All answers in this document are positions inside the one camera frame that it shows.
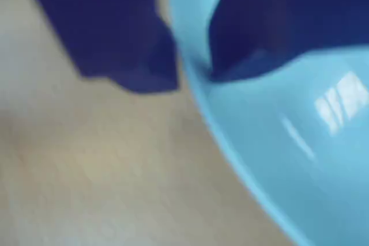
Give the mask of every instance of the dark blue object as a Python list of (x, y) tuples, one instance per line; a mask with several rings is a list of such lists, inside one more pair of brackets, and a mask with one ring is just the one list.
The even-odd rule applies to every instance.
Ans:
[(210, 23), (215, 81), (263, 75), (310, 50), (369, 44), (368, 0), (220, 0)]
[(178, 87), (175, 45), (155, 0), (39, 0), (80, 73), (137, 93)]

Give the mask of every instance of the light blue bowl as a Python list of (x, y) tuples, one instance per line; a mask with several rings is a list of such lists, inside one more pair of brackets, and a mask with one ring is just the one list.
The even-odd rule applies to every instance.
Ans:
[(369, 245), (369, 49), (311, 52), (264, 77), (214, 84), (218, 0), (170, 0), (191, 89), (229, 163), (299, 245)]

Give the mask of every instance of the beige surface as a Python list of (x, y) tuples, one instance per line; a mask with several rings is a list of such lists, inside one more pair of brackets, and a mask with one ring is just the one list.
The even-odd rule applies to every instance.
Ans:
[(0, 245), (289, 245), (184, 87), (81, 80), (34, 0), (0, 0)]

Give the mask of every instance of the plastic bowl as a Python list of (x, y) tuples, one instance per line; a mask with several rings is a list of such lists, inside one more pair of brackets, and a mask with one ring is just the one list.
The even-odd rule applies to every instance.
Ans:
[(191, 90), (227, 160), (297, 244), (368, 245), (368, 48), (311, 52), (215, 84), (207, 28), (217, 1), (170, 0), (170, 9)]

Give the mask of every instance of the wooden surface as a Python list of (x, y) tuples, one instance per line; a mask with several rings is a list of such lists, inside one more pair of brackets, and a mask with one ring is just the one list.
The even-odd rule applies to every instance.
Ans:
[(73, 70), (34, 0), (0, 0), (0, 245), (289, 245), (183, 84), (135, 96)]

